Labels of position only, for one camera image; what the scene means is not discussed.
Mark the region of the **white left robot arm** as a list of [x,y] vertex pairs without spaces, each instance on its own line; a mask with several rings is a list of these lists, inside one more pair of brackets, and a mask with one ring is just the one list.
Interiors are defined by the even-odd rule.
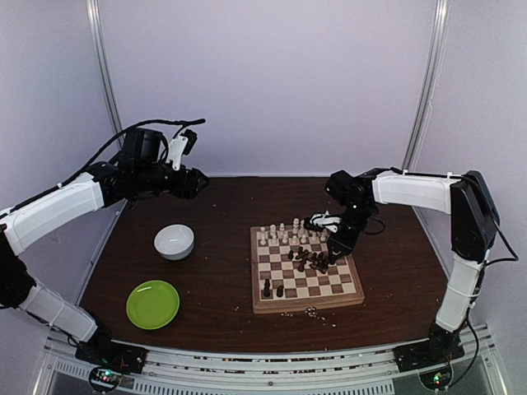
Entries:
[[21,255],[35,242],[86,214],[121,201],[169,193],[193,199],[207,187],[208,177],[182,163],[198,136],[195,120],[148,119],[118,135],[121,150],[108,161],[99,149],[84,166],[62,183],[1,212],[1,307],[19,309],[85,346],[100,365],[118,359],[110,330],[94,315],[67,302],[34,278]]

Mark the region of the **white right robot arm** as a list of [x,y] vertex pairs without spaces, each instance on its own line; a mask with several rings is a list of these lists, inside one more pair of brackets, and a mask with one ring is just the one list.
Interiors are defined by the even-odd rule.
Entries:
[[450,217],[453,267],[444,298],[430,326],[422,356],[433,364],[454,349],[454,341],[478,298],[488,254],[502,238],[500,218],[483,175],[423,174],[396,168],[374,168],[352,176],[339,170],[329,176],[326,193],[343,212],[312,216],[310,223],[329,232],[329,261],[352,253],[359,236],[378,213],[380,204],[396,204],[439,211]]

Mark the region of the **dark rook chess piece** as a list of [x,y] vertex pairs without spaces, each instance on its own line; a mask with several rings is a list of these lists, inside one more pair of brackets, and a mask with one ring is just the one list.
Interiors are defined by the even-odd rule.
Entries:
[[266,279],[263,285],[263,297],[269,299],[273,296],[272,284],[270,279]]

